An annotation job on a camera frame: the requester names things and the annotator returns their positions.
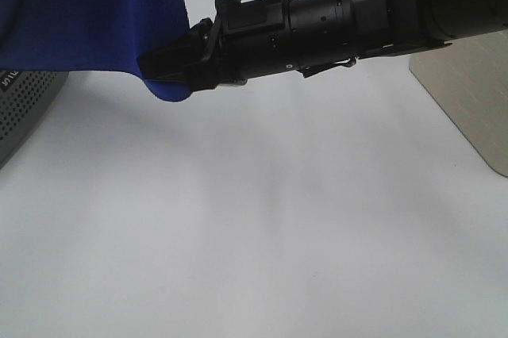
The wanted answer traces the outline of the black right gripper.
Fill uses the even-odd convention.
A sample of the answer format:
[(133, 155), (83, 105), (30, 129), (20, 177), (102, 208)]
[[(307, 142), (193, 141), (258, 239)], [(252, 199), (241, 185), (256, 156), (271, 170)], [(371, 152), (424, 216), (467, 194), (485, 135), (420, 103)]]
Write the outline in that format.
[(288, 0), (215, 0), (214, 19), (203, 18), (178, 40), (139, 56), (144, 79), (186, 82), (191, 90), (242, 86), (285, 70)]

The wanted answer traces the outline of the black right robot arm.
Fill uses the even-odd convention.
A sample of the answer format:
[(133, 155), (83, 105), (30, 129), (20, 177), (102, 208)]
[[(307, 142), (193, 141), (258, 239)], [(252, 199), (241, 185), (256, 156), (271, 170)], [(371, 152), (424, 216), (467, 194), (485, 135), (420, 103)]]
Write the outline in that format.
[(507, 0), (216, 0), (178, 40), (139, 57), (146, 79), (191, 91), (444, 48), (507, 27)]

